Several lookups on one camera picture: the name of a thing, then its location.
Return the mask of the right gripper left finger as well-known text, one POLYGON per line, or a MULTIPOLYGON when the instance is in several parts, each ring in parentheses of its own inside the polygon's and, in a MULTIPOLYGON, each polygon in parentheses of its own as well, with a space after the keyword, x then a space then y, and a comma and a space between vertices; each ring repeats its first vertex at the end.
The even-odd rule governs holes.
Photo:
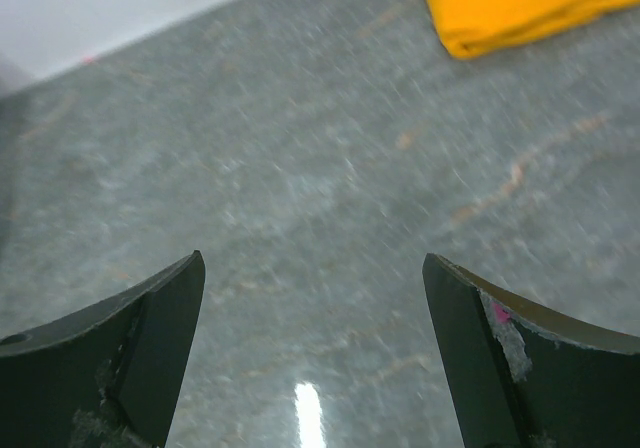
POLYGON ((2 446, 165 446, 204 284, 194 251, 114 296, 2 338, 2 446))

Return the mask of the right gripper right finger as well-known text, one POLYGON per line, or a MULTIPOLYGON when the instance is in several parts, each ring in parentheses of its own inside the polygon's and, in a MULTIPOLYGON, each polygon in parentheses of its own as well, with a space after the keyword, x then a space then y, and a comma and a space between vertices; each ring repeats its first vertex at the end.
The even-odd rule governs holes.
POLYGON ((639 339, 429 253, 428 308, 467 447, 636 447, 639 339))

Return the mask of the orange t shirt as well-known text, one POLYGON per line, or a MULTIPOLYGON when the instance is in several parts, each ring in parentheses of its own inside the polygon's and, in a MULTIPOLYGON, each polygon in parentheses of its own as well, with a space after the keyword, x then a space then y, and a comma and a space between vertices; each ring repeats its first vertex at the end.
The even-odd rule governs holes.
POLYGON ((580 26, 639 0, 426 0, 447 52, 475 58, 580 26))

